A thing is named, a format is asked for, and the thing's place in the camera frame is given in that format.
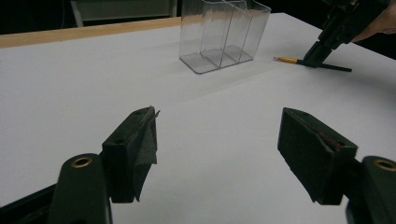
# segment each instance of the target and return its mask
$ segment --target clear plastic container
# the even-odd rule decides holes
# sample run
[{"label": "clear plastic container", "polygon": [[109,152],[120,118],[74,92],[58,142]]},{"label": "clear plastic container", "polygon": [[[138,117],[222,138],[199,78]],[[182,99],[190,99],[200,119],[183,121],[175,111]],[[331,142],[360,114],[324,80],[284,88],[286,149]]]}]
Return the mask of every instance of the clear plastic container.
[{"label": "clear plastic container", "polygon": [[184,0],[180,60],[197,74],[253,60],[270,13],[255,1]]}]

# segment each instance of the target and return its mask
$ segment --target dark background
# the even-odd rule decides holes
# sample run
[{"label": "dark background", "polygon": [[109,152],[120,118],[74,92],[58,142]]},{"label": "dark background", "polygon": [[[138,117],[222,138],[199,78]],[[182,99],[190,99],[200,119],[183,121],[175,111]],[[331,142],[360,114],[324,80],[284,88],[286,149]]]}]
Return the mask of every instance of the dark background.
[{"label": "dark background", "polygon": [[[321,28],[331,9],[322,0],[257,1],[270,7],[272,12],[285,12],[318,28]],[[132,20],[96,21],[84,25],[123,21]],[[76,27],[76,22],[69,0],[0,0],[0,35],[72,27]],[[359,45],[396,60],[396,35],[377,34],[363,40]]]}]

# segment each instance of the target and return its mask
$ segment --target human hand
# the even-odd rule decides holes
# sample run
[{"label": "human hand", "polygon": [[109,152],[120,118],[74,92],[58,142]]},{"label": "human hand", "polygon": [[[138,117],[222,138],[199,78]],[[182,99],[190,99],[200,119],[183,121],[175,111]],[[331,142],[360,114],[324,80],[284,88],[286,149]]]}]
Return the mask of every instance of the human hand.
[{"label": "human hand", "polygon": [[396,0],[391,0],[389,6],[363,32],[355,36],[352,42],[361,41],[376,33],[396,34]]}]

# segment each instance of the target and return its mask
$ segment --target brass screw insert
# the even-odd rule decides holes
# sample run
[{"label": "brass screw insert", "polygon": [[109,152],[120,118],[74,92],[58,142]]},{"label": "brass screw insert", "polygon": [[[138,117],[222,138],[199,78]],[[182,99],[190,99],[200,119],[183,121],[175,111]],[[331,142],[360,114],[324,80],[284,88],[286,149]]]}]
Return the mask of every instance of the brass screw insert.
[{"label": "brass screw insert", "polygon": [[396,172],[396,164],[394,162],[376,160],[374,164],[384,170]]},{"label": "brass screw insert", "polygon": [[72,162],[72,167],[82,168],[82,167],[85,167],[85,166],[88,166],[89,164],[91,164],[92,161],[93,161],[93,159],[91,157],[81,157],[81,158],[75,159]]}]

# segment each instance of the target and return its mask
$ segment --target white tabletop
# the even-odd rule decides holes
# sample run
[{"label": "white tabletop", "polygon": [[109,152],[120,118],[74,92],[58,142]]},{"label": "white tabletop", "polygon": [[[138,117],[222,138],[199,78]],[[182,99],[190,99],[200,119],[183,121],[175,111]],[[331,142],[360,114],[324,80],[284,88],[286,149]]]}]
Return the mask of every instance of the white tabletop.
[{"label": "white tabletop", "polygon": [[346,223],[312,203],[277,151],[283,107],[357,144],[357,159],[396,160],[396,63],[349,44],[326,63],[304,57],[320,30],[272,14],[256,58],[195,75],[178,59],[179,27],[0,49],[0,204],[56,183],[64,161],[99,153],[133,111],[153,105],[158,164],[140,203],[114,223]]}]

